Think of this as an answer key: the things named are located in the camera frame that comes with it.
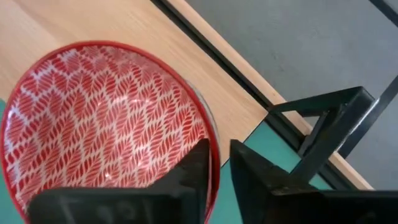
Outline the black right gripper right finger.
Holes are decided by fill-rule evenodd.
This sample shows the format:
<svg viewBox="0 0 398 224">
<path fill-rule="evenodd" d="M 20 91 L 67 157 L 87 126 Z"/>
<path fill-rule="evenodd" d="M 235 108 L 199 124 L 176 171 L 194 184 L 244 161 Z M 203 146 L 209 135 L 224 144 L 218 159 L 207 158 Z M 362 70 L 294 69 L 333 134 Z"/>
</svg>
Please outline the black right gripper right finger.
<svg viewBox="0 0 398 224">
<path fill-rule="evenodd" d="M 236 139 L 229 162 L 243 224 L 398 224 L 398 191 L 320 190 Z"/>
</svg>

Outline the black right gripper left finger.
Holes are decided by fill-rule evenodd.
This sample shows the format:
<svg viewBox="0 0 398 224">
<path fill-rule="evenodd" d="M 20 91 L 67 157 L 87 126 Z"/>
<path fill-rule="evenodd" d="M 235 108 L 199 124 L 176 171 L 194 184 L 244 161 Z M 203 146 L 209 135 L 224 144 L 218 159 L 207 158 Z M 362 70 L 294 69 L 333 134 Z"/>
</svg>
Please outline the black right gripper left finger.
<svg viewBox="0 0 398 224">
<path fill-rule="evenodd" d="M 199 140 L 163 177 L 145 188 L 61 187 L 29 203 L 29 224 L 203 224 L 210 143 Z"/>
</svg>

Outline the red leaf patterned bowl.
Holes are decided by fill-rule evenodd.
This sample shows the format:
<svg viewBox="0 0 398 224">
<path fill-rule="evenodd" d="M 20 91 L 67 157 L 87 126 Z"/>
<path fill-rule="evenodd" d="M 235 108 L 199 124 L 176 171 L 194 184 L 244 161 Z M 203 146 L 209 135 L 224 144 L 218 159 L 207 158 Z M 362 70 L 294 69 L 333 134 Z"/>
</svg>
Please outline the red leaf patterned bowl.
<svg viewBox="0 0 398 224">
<path fill-rule="evenodd" d="M 201 139 L 210 142 L 205 218 L 220 185 L 220 137 L 200 92 L 156 56 L 91 40 L 56 49 L 14 87 L 0 127 L 0 163 L 23 220 L 56 187 L 147 187 Z"/>
</svg>

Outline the black aluminium table frame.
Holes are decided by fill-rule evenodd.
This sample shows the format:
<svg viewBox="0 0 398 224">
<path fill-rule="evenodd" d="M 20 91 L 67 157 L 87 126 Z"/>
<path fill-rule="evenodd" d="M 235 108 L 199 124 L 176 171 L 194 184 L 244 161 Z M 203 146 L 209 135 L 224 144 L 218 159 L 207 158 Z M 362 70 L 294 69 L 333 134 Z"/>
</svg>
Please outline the black aluminium table frame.
<svg viewBox="0 0 398 224">
<path fill-rule="evenodd" d="M 268 110 L 285 100 L 185 0 L 151 0 L 204 50 L 256 103 Z M 298 113 L 267 115 L 264 121 L 294 150 L 312 128 Z"/>
</svg>

